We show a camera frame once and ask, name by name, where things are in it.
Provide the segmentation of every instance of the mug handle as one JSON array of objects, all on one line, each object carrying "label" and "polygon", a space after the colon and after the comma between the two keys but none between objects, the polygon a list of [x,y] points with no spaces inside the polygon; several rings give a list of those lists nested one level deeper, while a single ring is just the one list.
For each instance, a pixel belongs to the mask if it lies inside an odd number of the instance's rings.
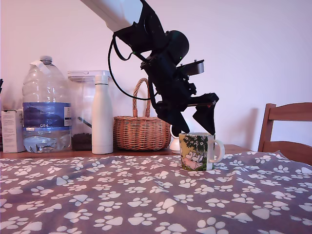
[{"label": "mug handle", "polygon": [[210,162],[210,163],[217,163],[217,162],[219,162],[219,161],[221,161],[221,160],[223,159],[223,157],[224,157],[224,155],[225,155],[225,149],[224,149],[224,145],[223,145],[223,143],[222,143],[221,141],[213,139],[212,142],[213,142],[213,143],[217,143],[217,144],[219,145],[219,147],[220,147],[220,153],[219,153],[219,156],[216,158],[216,160],[214,160],[214,159],[209,159],[209,162]]}]

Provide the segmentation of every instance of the gray tablecloth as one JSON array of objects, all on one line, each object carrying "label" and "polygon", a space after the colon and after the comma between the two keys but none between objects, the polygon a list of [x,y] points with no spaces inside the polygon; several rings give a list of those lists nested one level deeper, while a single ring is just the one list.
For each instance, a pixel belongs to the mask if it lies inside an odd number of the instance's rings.
[{"label": "gray tablecloth", "polygon": [[279,153],[1,159],[2,234],[311,234],[312,167]]}]

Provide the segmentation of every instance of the container lid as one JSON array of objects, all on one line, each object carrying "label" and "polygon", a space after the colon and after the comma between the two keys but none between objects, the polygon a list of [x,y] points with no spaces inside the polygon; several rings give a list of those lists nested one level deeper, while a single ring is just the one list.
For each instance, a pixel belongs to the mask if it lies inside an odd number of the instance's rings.
[{"label": "container lid", "polygon": [[98,71],[68,71],[67,76],[70,81],[74,82],[86,82],[95,81],[95,76],[107,76],[111,77],[109,71],[98,70]]}]

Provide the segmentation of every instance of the cardboard box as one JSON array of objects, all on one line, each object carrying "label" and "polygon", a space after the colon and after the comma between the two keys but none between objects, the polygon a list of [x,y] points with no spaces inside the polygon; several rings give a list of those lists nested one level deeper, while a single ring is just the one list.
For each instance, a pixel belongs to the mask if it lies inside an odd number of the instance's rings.
[{"label": "cardboard box", "polygon": [[23,111],[2,111],[1,123],[3,152],[18,153],[25,151],[23,142]]}]

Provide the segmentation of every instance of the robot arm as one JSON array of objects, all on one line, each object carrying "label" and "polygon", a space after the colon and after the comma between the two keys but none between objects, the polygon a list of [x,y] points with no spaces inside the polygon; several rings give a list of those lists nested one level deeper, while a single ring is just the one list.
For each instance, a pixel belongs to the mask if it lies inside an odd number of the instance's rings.
[{"label": "robot arm", "polygon": [[[196,87],[189,83],[189,76],[203,72],[204,60],[177,67],[189,51],[184,34],[164,32],[159,18],[145,0],[81,1],[105,20],[114,38],[120,38],[143,60],[141,69],[148,75],[152,106],[160,119],[173,126],[173,132],[190,131],[181,112],[195,106],[193,118],[210,134],[215,134],[214,108],[219,98],[215,93],[192,97]],[[144,58],[141,53],[146,51],[151,54]],[[157,103],[153,85],[162,97]]]}]

